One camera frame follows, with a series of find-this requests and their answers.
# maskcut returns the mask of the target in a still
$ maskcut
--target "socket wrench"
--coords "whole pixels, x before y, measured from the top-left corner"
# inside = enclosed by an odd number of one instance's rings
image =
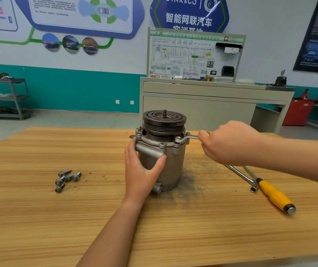
[[[237,170],[235,167],[233,166],[229,166],[229,165],[225,165],[227,168],[229,168],[230,170],[234,171],[236,174],[238,174],[239,176],[241,176],[244,180],[246,180],[248,183],[251,184],[251,188],[250,188],[250,191],[253,192],[253,193],[257,193],[258,192],[258,188],[259,188],[259,185],[258,183],[249,178],[248,176],[246,176],[245,174],[241,173],[239,170]]]

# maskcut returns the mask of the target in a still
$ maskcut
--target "yellow screwdriver handle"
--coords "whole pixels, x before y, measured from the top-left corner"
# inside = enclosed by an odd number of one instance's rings
[[[284,193],[278,191],[275,187],[263,179],[257,178],[257,182],[259,183],[260,189],[263,190],[264,194],[269,197],[270,201],[274,205],[287,214],[292,215],[295,213],[295,205],[293,205],[293,203],[288,197],[286,197]]]

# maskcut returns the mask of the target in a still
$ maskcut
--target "desk drawer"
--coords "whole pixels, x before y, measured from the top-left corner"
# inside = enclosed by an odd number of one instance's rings
[[[238,103],[183,98],[143,98],[143,112],[149,110],[170,110],[187,117],[187,130],[216,130],[231,120],[250,125],[255,103]]]
[[[261,100],[288,101],[290,92],[244,89],[237,87],[216,87],[205,85],[144,82],[145,93],[213,96],[219,98],[246,98]]]

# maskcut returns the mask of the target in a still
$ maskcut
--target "screwdriver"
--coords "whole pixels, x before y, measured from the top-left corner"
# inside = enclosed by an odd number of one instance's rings
[[[261,178],[258,178],[254,172],[252,172],[250,169],[248,169],[246,166],[243,166],[243,168],[249,173],[249,175],[256,180],[256,182],[259,184],[260,189],[264,192],[265,195],[267,195],[270,199],[270,201],[276,205],[280,210],[284,211],[285,213],[289,215],[293,215],[296,212],[295,205],[292,204],[292,202],[289,200],[288,197],[281,191],[278,191],[275,187],[273,187],[271,184],[269,184],[267,181],[264,181]]]

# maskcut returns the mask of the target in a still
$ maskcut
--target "person's left hand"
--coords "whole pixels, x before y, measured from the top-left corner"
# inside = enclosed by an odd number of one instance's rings
[[[154,183],[165,166],[166,155],[162,155],[151,170],[145,169],[135,150],[136,138],[132,139],[125,153],[126,199],[143,205]]]

